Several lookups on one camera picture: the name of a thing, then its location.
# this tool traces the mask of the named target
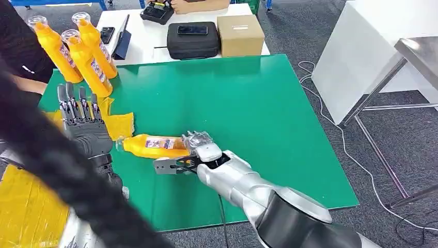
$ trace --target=yellow plastic bottle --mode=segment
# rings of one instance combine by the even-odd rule
[[[69,50],[63,44],[61,36],[48,26],[47,19],[36,15],[30,17],[27,24],[35,30],[42,48],[64,76],[64,79],[74,84],[82,81],[82,75],[71,59]]]
[[[159,159],[188,156],[189,151],[180,137],[152,136],[139,134],[116,142],[118,150],[129,151],[137,157]]]
[[[64,31],[62,39],[70,48],[70,54],[91,91],[97,97],[107,97],[113,92],[113,86],[97,64],[90,48],[81,40],[79,31],[69,29]]]
[[[112,79],[117,76],[117,68],[114,66],[105,45],[100,38],[100,32],[90,22],[90,15],[85,12],[79,12],[71,17],[71,20],[77,24],[82,41],[91,49],[93,56],[96,58],[103,73]]]

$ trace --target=metal frame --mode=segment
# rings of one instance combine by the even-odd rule
[[[47,4],[86,4],[86,3],[99,3],[103,11],[108,10],[105,5],[105,0],[11,0],[13,6],[26,6],[30,9],[30,6],[39,6]]]
[[[385,167],[386,171],[388,172],[389,176],[391,177],[391,180],[396,185],[398,191],[400,192],[403,199],[398,200],[396,202],[388,204],[388,207],[390,208],[396,208],[403,206],[405,204],[412,203],[414,201],[426,198],[430,195],[438,193],[438,184],[435,184],[425,190],[418,191],[412,195],[409,195],[406,190],[404,189],[403,185],[401,184],[400,180],[398,179],[397,175],[395,174],[394,170],[392,169],[391,165],[386,161],[385,156],[383,156],[383,153],[380,151],[379,147],[377,146],[376,142],[373,140],[371,134],[368,132],[367,128],[359,118],[359,113],[361,111],[375,111],[375,110],[397,110],[397,109],[417,109],[417,108],[423,108],[423,107],[437,107],[438,103],[421,103],[421,104],[406,104],[406,105],[388,105],[388,106],[372,106],[367,107],[367,105],[371,102],[371,100],[390,82],[390,80],[400,71],[401,68],[403,68],[404,65],[406,65],[408,61],[406,58],[400,59],[397,64],[391,68],[389,73],[380,81],[380,83],[372,90],[372,92],[363,100],[359,106],[353,111],[353,113],[344,121],[342,124],[342,127],[345,128],[348,126],[348,124],[355,119],[359,127],[361,128],[362,132],[366,136],[368,142],[372,146],[374,152],[379,157],[379,160],[382,162],[383,166]]]

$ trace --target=yellow cloth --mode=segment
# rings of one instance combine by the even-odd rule
[[[100,108],[102,119],[105,121],[108,134],[113,141],[120,137],[132,137],[134,132],[134,113],[130,112],[124,115],[110,115],[112,98],[98,98],[97,103]],[[60,110],[46,113],[47,117],[52,120],[59,128],[62,129],[62,116]]]
[[[0,247],[58,247],[68,206],[34,175],[8,165],[0,182]]]

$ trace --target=green mat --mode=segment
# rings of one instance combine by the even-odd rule
[[[200,59],[118,67],[112,114],[134,112],[135,134],[205,130],[262,177],[328,208],[358,204],[285,55]],[[58,109],[58,71],[41,99]],[[156,175],[151,159],[111,152],[130,201],[158,230],[221,223],[217,194],[196,175]],[[246,220],[225,203],[227,222]]]

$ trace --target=floor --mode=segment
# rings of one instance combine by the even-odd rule
[[[258,18],[271,53],[287,54],[298,77],[303,76],[305,72],[299,69],[298,62],[318,61],[344,4],[344,0],[274,0],[271,13],[266,13],[261,6]],[[110,10],[134,8],[139,8],[137,0],[114,0]],[[91,7],[36,6],[32,10],[18,7],[17,11],[24,19],[36,14],[46,16],[57,32],[75,28],[70,17],[76,12],[90,13],[94,25],[101,13],[98,4]],[[310,80],[304,85],[315,89]],[[313,95],[308,95],[308,98],[318,113],[318,99]],[[426,100],[419,92],[408,91],[380,94],[374,104],[423,102]],[[319,114],[318,117],[360,202],[356,208],[332,211],[334,221],[355,229],[381,247],[437,247],[438,233],[426,231],[422,238],[420,229],[404,222],[397,228],[399,234],[396,233],[399,219],[379,205],[370,177],[344,154],[339,130]],[[361,118],[409,193],[438,181],[438,112],[435,109],[378,111],[363,113]],[[356,123],[346,130],[346,144],[347,151],[374,174],[382,201],[387,203],[398,199],[400,194]],[[422,225],[438,221],[438,212],[429,213],[438,208],[436,203],[436,197],[430,197],[396,212],[409,215],[408,219]],[[228,226],[228,235],[230,247],[262,247],[247,223]],[[165,236],[176,247],[225,247],[222,228],[219,227],[173,232]]]

